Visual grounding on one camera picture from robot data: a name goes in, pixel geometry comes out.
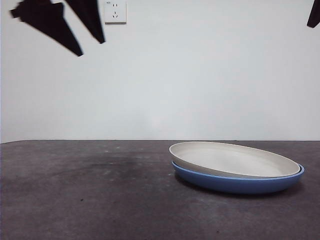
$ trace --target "white plate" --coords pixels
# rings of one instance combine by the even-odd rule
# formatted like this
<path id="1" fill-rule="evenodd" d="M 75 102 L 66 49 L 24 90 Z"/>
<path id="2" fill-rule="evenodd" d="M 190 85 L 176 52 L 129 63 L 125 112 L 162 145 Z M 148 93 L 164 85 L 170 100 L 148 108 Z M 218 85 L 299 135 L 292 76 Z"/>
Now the white plate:
<path id="1" fill-rule="evenodd" d="M 239 178 L 277 178 L 298 173 L 299 165 L 284 156 L 252 147 L 190 141 L 169 152 L 180 167 L 202 174 Z"/>

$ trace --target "wall socket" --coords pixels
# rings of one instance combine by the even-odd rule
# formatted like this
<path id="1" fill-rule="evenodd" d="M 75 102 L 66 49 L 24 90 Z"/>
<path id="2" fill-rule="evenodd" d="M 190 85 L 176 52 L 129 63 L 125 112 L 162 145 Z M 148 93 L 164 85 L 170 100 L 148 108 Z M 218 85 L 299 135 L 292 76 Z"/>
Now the wall socket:
<path id="1" fill-rule="evenodd" d="M 106 1 L 104 4 L 105 24 L 126 24 L 127 3 L 122 0 Z"/>

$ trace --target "dark gray table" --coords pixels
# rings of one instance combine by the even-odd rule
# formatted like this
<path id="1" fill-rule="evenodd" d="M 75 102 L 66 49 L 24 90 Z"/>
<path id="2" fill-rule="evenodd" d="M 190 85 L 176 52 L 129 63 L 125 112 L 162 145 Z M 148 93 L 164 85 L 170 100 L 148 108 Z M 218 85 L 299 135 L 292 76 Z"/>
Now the dark gray table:
<path id="1" fill-rule="evenodd" d="M 319 240 L 320 141 L 221 141 L 302 164 L 294 187 L 213 192 L 175 175 L 181 141 L 1 144 L 2 240 Z"/>

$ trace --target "plate rim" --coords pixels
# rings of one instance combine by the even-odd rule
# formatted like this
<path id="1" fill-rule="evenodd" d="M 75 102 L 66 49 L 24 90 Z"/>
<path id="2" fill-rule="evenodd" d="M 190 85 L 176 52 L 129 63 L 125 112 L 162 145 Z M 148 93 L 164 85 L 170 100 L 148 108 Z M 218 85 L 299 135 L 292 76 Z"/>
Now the plate rim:
<path id="1" fill-rule="evenodd" d="M 272 154 L 272 155 L 276 155 L 280 158 L 284 158 L 284 159 L 287 159 L 289 160 L 290 162 L 294 163 L 296 166 L 299 167 L 299 170 L 295 173 L 291 173 L 291 174 L 287 174 L 287 175 L 282 175 L 282 176 L 260 176 L 260 175 L 249 175 L 249 174 L 241 174 L 241 173 L 236 173 L 236 172 L 231 172 L 231 171 L 221 171 L 221 170 L 217 170 L 217 169 L 214 169 L 214 168 L 208 168 L 208 167 L 204 167 L 204 166 L 201 166 L 201 165 L 198 165 L 198 164 L 194 164 L 194 163 L 190 163 L 188 161 L 185 161 L 183 160 L 182 158 L 178 157 L 177 155 L 175 155 L 173 152 L 172 152 L 172 148 L 176 145 L 181 145 L 181 144 L 187 144 L 187 143 L 210 143 L 210 144 L 220 144 L 220 145 L 228 145 L 228 146 L 236 146 L 236 147 L 242 147 L 242 148 L 247 148 L 247 149 L 251 149 L 251 150 L 258 150 L 258 151 L 262 151 L 262 152 L 265 152 L 265 153 L 268 153 L 268 154 Z M 243 145 L 238 145 L 238 144 L 232 144 L 232 143 L 224 143 L 224 142 L 216 142 L 216 141 L 183 141 L 183 142 L 178 142 L 178 143 L 175 143 L 173 145 L 171 145 L 169 147 L 169 153 L 176 159 L 182 161 L 182 162 L 185 162 L 187 164 L 190 164 L 190 165 L 194 165 L 194 166 L 197 166 L 198 168 L 202 168 L 202 169 L 207 169 L 209 171 L 214 171 L 214 172 L 219 172 L 219 173 L 227 173 L 227 174 L 231 174 L 231 175 L 235 175 L 235 177 L 231 176 L 231 178 L 236 178 L 238 176 L 238 178 L 241 178 L 241 176 L 244 176 L 244 177 L 252 177 L 253 179 L 262 179 L 262 178 L 266 178 L 266 179 L 269 179 L 269 178 L 282 178 L 282 177 L 288 177 L 288 176 L 292 176 L 292 175 L 295 175 L 295 174 L 298 174 L 300 171 L 301 171 L 301 167 L 300 167 L 300 164 L 293 161 L 292 159 L 288 158 L 288 157 L 285 157 L 285 156 L 282 156 L 280 154 L 277 154 L 277 153 L 274 153 L 274 152 L 271 152 L 271 151 L 266 151 L 266 150 L 262 150 L 262 149 L 259 149 L 259 148 L 255 148 L 255 147 L 250 147 L 250 146 L 243 146 Z"/>
<path id="2" fill-rule="evenodd" d="M 219 178 L 219 179 L 239 180 L 239 181 L 274 181 L 274 180 L 290 179 L 290 178 L 300 176 L 300 175 L 304 174 L 304 172 L 305 172 L 305 168 L 301 164 L 297 163 L 300 167 L 300 171 L 297 172 L 296 174 L 293 174 L 293 175 L 277 176 L 277 177 L 269 177 L 269 178 L 245 178 L 245 177 L 232 177 L 232 176 L 218 176 L 218 175 L 212 175 L 212 174 L 202 173 L 202 172 L 198 172 L 198 171 L 193 171 L 193 170 L 189 170 L 189 169 L 186 169 L 186 168 L 183 168 L 183 167 L 177 165 L 174 161 L 171 161 L 171 164 L 174 167 L 176 167 L 180 170 L 189 172 L 191 174 L 201 175 L 201 176 L 209 177 L 209 178 Z"/>

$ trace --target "plate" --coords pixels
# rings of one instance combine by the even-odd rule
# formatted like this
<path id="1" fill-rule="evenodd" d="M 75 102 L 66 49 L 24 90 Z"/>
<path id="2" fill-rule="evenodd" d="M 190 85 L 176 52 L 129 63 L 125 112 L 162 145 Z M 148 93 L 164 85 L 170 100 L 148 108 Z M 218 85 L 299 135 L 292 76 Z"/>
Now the plate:
<path id="1" fill-rule="evenodd" d="M 173 161 L 198 173 L 238 178 L 278 178 L 298 173 L 291 159 L 252 147 L 219 142 L 189 141 L 172 145 Z"/>
<path id="2" fill-rule="evenodd" d="M 202 188 L 232 194 L 268 194 L 282 191 L 296 184 L 305 171 L 304 167 L 299 165 L 300 171 L 291 176 L 240 178 L 204 174 L 184 169 L 174 162 L 172 162 L 172 165 L 182 179 L 192 184 Z"/>

